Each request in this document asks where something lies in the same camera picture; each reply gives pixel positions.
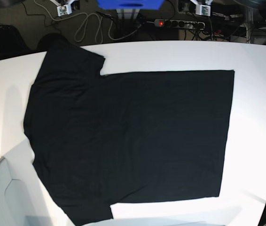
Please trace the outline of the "grey power strip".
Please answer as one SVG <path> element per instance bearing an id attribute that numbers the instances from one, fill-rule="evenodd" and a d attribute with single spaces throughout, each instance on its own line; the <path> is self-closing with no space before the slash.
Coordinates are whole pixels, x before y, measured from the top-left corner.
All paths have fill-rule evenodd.
<path id="1" fill-rule="evenodd" d="M 187 30 L 204 30 L 205 23 L 197 21 L 186 21 L 186 20 L 164 20 L 155 19 L 155 27 L 166 27 L 166 28 L 178 28 Z"/>

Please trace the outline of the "blue box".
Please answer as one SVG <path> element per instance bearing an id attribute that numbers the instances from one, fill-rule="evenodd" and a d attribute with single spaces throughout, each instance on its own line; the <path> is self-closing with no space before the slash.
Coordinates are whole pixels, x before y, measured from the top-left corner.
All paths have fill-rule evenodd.
<path id="1" fill-rule="evenodd" d="M 112 9 L 150 9 L 158 10 L 164 0 L 97 0 L 100 8 Z"/>

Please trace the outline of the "black T-shirt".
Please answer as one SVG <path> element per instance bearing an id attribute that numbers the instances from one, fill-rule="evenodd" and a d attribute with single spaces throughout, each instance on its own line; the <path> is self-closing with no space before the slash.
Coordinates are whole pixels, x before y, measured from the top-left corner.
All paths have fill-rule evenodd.
<path id="1" fill-rule="evenodd" d="M 234 71 L 102 76 L 104 61 L 59 40 L 31 87 L 24 133 L 53 201 L 82 226 L 115 203 L 217 197 Z"/>

